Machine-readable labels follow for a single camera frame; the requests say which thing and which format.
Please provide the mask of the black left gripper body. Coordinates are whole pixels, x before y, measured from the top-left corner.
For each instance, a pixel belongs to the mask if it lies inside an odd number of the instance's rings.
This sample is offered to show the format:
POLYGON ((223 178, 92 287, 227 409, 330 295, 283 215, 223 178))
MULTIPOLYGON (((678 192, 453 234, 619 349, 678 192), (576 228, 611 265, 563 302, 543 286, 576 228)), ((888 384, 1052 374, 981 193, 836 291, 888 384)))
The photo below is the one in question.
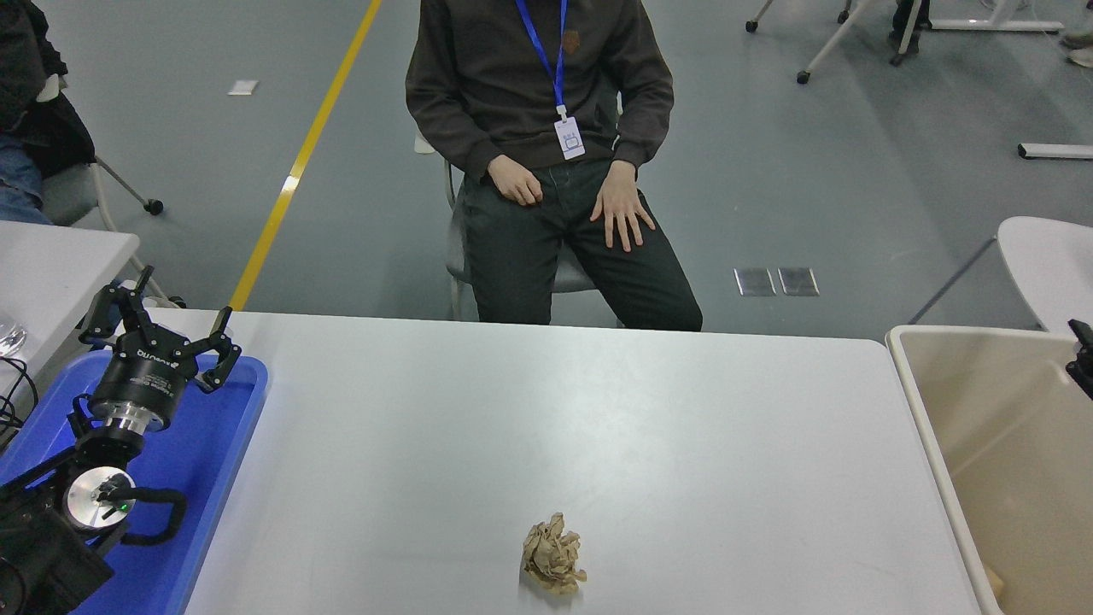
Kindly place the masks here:
POLYGON ((175 332, 161 332, 149 342, 139 332, 125 332, 114 343, 111 360, 91 397, 92 415, 106 419, 109 410, 128 404, 149 410, 156 423, 172 423, 184 389, 196 375, 191 355, 175 355, 188 343, 175 332))

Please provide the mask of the person's left hand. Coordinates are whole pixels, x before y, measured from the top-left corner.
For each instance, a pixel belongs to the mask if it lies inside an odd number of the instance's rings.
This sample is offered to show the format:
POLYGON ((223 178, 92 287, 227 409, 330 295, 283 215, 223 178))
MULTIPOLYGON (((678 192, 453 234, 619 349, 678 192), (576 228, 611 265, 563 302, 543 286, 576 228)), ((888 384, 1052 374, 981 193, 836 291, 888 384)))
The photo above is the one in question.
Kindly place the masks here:
POLYGON ((607 249, 614 249, 618 244, 624 253, 645 245, 644 230, 658 230, 655 218, 640 201, 635 165, 612 161, 593 200, 589 221, 602 225, 607 249))

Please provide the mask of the person's right hand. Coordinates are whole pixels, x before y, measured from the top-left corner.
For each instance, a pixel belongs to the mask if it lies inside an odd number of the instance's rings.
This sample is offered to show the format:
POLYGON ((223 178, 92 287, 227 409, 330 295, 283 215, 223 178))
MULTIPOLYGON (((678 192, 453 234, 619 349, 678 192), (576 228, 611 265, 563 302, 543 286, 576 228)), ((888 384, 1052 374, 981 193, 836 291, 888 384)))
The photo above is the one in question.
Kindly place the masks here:
POLYGON ((536 206, 544 198, 541 184, 534 173, 507 155, 489 161, 487 175, 501 196, 520 206, 536 206))

